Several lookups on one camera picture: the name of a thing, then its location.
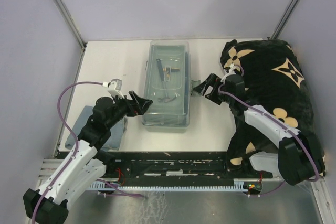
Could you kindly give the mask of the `green plastic tool box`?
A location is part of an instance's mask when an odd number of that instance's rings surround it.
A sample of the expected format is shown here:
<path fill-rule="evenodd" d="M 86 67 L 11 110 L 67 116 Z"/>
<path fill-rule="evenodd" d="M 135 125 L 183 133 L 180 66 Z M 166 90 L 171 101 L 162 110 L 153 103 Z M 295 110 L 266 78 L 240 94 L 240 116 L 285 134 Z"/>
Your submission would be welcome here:
<path fill-rule="evenodd" d="M 179 68 L 166 78 L 169 97 L 177 98 L 168 103 L 159 102 L 164 97 L 156 60 L 162 59 L 162 66 Z M 189 43 L 185 40 L 153 40 L 150 43 L 146 64 L 144 97 L 153 104 L 142 117 L 142 124 L 149 131 L 183 133 L 190 124 L 190 97 L 192 95 L 191 55 Z"/>

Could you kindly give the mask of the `small yellow screwdriver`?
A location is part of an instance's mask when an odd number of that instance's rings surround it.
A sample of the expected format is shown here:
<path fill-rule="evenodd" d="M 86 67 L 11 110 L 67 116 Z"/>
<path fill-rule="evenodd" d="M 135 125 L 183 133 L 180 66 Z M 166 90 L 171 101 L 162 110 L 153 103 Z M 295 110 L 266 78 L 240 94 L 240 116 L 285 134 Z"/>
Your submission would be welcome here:
<path fill-rule="evenodd" d="M 171 67 L 165 67 L 163 68 L 164 72 L 179 72 L 181 71 L 179 68 L 171 68 Z"/>

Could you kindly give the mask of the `black handled claw hammer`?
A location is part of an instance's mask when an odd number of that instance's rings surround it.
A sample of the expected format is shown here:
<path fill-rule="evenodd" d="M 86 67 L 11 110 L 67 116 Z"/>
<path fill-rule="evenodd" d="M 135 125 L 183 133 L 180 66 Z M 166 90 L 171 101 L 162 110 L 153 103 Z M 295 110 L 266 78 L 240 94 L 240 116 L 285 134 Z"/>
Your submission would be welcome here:
<path fill-rule="evenodd" d="M 168 78 L 170 80 L 170 75 L 171 72 L 164 72 L 163 68 L 165 68 L 164 66 L 162 66 L 162 59 L 157 59 L 156 60 L 157 63 L 157 68 L 159 71 L 159 75 L 160 75 L 160 79 L 162 82 L 162 86 L 163 86 L 163 90 L 164 90 L 164 97 L 163 98 L 158 98 L 159 102 L 164 102 L 164 103 L 168 103 L 168 102 L 172 102 L 177 98 L 177 94 L 174 97 L 169 97 L 168 91 L 167 91 L 167 86 L 166 86 L 166 78 Z"/>

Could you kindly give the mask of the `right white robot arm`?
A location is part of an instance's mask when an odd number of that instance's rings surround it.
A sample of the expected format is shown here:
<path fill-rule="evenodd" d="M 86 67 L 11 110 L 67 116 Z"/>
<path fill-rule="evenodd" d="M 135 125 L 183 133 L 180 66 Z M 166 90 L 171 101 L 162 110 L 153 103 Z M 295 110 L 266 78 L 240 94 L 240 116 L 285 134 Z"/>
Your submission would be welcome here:
<path fill-rule="evenodd" d="M 248 160 L 241 164 L 243 175 L 254 177 L 259 172 L 269 172 L 290 185 L 320 179 L 324 162 L 317 137 L 290 127 L 267 112 L 257 100 L 250 99 L 242 76 L 230 74 L 220 78 L 212 73 L 193 91 L 218 105 L 227 103 L 235 118 L 255 128 L 277 148 L 276 153 L 249 153 Z"/>

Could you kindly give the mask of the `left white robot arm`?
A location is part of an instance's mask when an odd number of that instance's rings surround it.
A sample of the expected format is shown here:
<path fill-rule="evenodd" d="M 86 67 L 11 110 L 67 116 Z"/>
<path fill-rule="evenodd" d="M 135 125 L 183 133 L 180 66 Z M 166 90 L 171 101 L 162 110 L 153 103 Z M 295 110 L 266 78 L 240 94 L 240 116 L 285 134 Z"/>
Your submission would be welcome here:
<path fill-rule="evenodd" d="M 38 189 L 25 192 L 26 215 L 32 223 L 64 223 L 71 206 L 92 183 L 115 173 L 115 162 L 101 149 L 111 129 L 124 117 L 144 115 L 153 103 L 134 91 L 129 94 L 129 99 L 119 95 L 99 98 L 78 142 L 55 172 Z"/>

